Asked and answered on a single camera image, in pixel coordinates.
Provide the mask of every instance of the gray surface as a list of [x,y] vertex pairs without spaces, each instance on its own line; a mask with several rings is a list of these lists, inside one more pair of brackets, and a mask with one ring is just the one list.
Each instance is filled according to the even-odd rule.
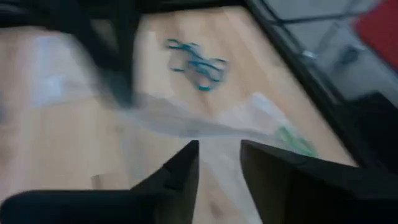
[[[319,16],[339,13],[347,5],[347,0],[266,0],[283,19],[302,16]],[[361,0],[355,11],[369,10],[377,0]],[[339,21],[336,32],[325,50],[317,57],[318,66],[325,72],[326,78],[348,99],[355,99],[372,91],[379,91],[393,104],[398,106],[398,74],[362,43],[352,29],[355,18]],[[291,24],[287,28],[310,51],[314,51],[334,20]],[[348,45],[364,47],[357,62],[344,69],[336,70],[335,62]]]

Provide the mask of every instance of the red object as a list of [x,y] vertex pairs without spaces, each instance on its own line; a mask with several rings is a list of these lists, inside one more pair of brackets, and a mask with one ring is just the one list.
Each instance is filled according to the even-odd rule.
[[383,1],[354,25],[363,42],[398,70],[398,0]]

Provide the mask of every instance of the wooden floor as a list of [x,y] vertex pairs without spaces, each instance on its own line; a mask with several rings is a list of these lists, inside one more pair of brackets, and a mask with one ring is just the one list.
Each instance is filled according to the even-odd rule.
[[[109,33],[104,24],[98,26]],[[229,60],[227,81],[210,93],[193,88],[169,70],[172,53],[163,46],[167,38],[196,42],[205,55]],[[92,88],[95,70],[74,46],[66,35],[33,27],[0,31],[0,200],[29,189],[127,189],[189,141],[138,127],[120,111],[104,107]],[[134,55],[140,91],[183,102],[193,114],[215,122],[251,94],[262,93],[311,141],[321,159],[355,166],[243,9],[145,16]],[[59,77],[68,84],[55,91],[53,83],[64,79]],[[55,93],[48,96],[50,90]],[[47,104],[51,99],[62,103]],[[242,119],[237,115],[230,125]],[[195,223],[260,223],[237,163],[239,141],[200,141]],[[218,151],[227,147],[235,154]]]

